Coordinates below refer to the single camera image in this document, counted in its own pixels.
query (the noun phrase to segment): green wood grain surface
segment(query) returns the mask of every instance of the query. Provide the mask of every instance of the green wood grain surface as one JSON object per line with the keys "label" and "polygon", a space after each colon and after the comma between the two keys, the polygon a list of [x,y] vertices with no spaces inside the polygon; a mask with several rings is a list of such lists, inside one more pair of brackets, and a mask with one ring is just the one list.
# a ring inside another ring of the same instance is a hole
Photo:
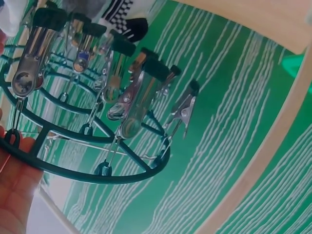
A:
{"label": "green wood grain surface", "polygon": [[[55,203],[83,234],[194,234],[252,159],[293,83],[280,65],[290,52],[225,18],[160,0],[150,22],[138,49],[155,50],[168,66],[182,69],[170,95],[153,106],[159,121],[166,123],[190,80],[201,85],[188,135],[183,140],[184,127],[179,129],[168,166],[146,181],[92,185],[46,176]],[[45,87],[53,88],[56,80],[48,78]],[[71,88],[71,104],[90,108],[93,102],[89,94]],[[42,96],[32,95],[30,103],[43,114],[47,102]],[[311,107],[308,94],[266,171],[218,234],[312,233]],[[102,120],[117,127],[105,111]],[[73,131],[85,121],[86,116],[58,107],[53,116],[54,123]],[[21,126],[25,132],[36,131],[26,119]],[[103,133],[96,130],[95,135]],[[141,131],[127,142],[138,155],[155,156],[160,139]],[[107,154],[62,140],[47,142],[46,149],[40,155],[45,160],[89,173]],[[115,175],[140,172],[126,156],[116,156],[113,168]]]}

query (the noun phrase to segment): white cloth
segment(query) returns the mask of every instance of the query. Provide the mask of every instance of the white cloth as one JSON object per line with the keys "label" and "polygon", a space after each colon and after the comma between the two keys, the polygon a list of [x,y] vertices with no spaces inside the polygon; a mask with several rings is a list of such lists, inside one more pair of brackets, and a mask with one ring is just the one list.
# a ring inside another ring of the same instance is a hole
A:
{"label": "white cloth", "polygon": [[20,29],[28,0],[4,0],[0,12],[0,29],[8,36],[15,37]]}

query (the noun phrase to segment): black and white checkered sock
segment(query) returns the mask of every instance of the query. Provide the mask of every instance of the black and white checkered sock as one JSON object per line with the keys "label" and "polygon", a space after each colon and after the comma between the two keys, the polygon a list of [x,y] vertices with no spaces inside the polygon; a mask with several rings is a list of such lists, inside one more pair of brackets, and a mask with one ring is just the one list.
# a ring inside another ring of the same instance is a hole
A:
{"label": "black and white checkered sock", "polygon": [[133,6],[134,0],[112,0],[102,18],[114,26],[130,42],[141,40],[147,33],[148,24],[145,18],[125,19]]}

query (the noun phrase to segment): light wooden frame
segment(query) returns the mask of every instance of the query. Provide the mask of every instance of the light wooden frame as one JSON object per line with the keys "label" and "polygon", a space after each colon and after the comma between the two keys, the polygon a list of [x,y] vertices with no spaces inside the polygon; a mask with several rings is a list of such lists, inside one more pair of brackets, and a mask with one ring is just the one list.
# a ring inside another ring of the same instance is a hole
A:
{"label": "light wooden frame", "polygon": [[256,184],[292,126],[312,82],[312,43],[272,127],[242,175],[196,234],[214,234]]}
{"label": "light wooden frame", "polygon": [[295,54],[312,39],[305,24],[311,0],[174,0],[242,24]]}

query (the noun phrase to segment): clip jaw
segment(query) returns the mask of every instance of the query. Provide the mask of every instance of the clip jaw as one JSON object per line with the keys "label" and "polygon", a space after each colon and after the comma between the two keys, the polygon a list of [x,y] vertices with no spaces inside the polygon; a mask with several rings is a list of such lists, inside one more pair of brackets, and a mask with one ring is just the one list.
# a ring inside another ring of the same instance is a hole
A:
{"label": "clip jaw", "polygon": [[179,121],[173,133],[171,134],[171,138],[176,133],[178,127],[182,122],[185,124],[185,131],[183,134],[183,138],[185,138],[192,117],[198,92],[199,92],[199,84],[196,80],[192,80],[189,84],[188,89],[183,93],[182,97],[173,106],[171,110],[171,114],[173,116],[165,125],[165,127],[167,128],[176,119],[178,119]]}

